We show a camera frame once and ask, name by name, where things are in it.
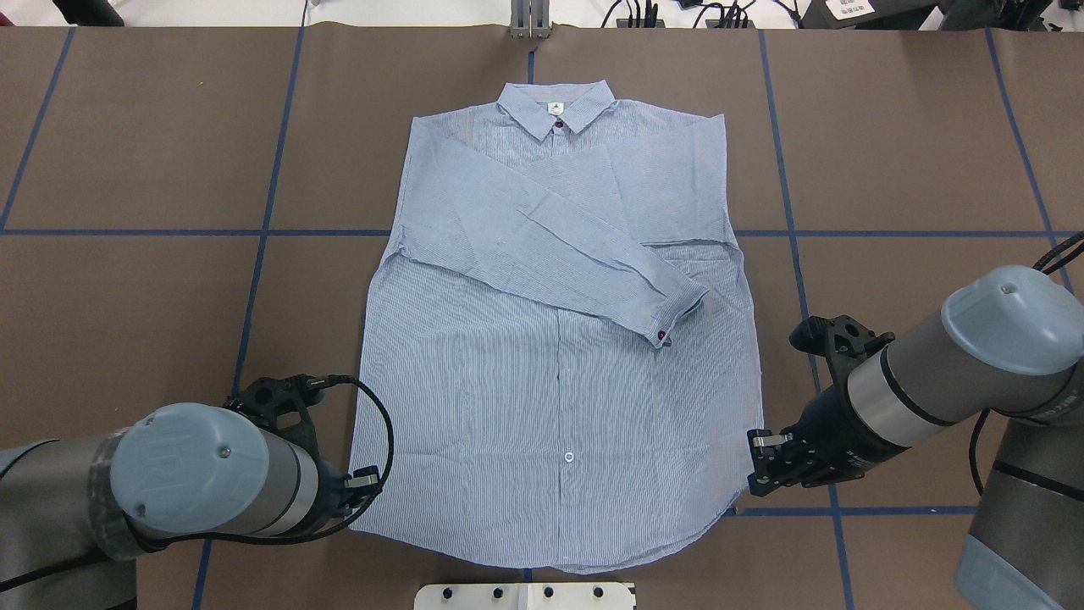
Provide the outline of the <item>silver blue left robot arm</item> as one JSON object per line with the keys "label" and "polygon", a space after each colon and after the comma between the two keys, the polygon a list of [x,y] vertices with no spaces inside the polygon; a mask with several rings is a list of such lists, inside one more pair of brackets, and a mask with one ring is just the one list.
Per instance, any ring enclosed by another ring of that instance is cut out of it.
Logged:
{"label": "silver blue left robot arm", "polygon": [[190,402],[108,434],[3,449],[3,607],[136,609],[139,558],[186,541],[317,541],[351,524],[384,479]]}

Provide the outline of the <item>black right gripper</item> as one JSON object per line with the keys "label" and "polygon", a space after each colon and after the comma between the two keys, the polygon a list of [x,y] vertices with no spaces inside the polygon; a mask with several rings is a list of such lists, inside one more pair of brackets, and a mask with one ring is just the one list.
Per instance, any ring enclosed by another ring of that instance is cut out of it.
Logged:
{"label": "black right gripper", "polygon": [[[791,460],[789,484],[805,489],[863,478],[872,470],[869,440],[867,429],[840,390],[825,390],[814,398],[798,421],[786,426],[780,434],[747,431],[754,463]],[[754,497],[766,497],[786,483],[786,472],[774,464],[756,464],[754,471],[747,476],[749,493]]]}

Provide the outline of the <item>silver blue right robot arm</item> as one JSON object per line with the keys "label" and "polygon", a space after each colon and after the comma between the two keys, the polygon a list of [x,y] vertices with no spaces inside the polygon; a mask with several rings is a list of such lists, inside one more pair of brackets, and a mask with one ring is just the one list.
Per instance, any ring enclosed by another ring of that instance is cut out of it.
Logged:
{"label": "silver blue right robot arm", "polygon": [[1029,267],[999,267],[904,335],[849,316],[789,337],[830,386],[796,424],[751,430],[749,491],[854,481],[965,421],[1008,424],[965,536],[956,590],[976,609],[1081,607],[1081,303]]}

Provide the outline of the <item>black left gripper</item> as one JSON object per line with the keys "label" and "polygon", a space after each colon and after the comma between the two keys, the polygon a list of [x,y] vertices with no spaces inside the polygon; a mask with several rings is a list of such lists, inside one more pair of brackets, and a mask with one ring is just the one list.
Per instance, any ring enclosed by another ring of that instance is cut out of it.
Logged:
{"label": "black left gripper", "polygon": [[318,460],[318,475],[315,510],[320,522],[347,518],[353,509],[375,498],[382,491],[382,472],[377,466],[349,473],[341,472],[330,460]]}

